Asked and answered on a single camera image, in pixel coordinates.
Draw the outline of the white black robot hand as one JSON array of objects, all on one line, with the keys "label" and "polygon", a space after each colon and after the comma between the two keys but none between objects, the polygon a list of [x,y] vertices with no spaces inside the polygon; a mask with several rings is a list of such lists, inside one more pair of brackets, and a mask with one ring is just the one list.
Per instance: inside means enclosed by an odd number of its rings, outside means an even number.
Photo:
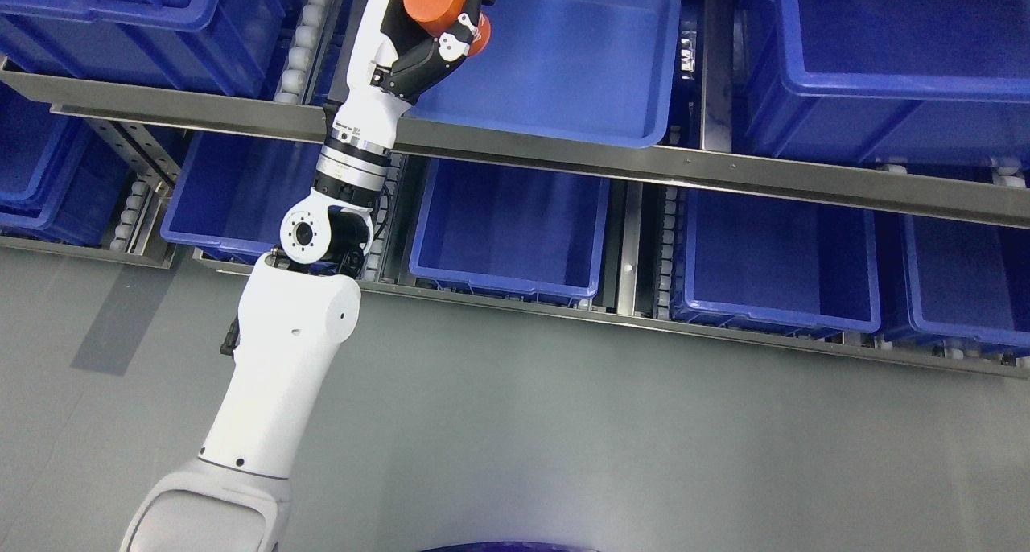
[{"label": "white black robot hand", "polygon": [[402,0],[365,0],[349,57],[337,71],[345,93],[327,125],[325,147],[389,152],[400,116],[474,57],[468,54],[473,29],[461,15],[437,38],[408,16]]}]

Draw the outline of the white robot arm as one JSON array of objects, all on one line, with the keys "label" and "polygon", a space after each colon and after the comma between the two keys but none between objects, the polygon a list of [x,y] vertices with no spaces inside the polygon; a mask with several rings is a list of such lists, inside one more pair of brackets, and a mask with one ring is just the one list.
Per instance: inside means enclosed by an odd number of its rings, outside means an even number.
[{"label": "white robot arm", "polygon": [[196,457],[154,484],[122,551],[278,551],[291,472],[330,365],[353,334],[394,126],[337,122],[308,196],[258,258],[228,344],[234,372]]}]

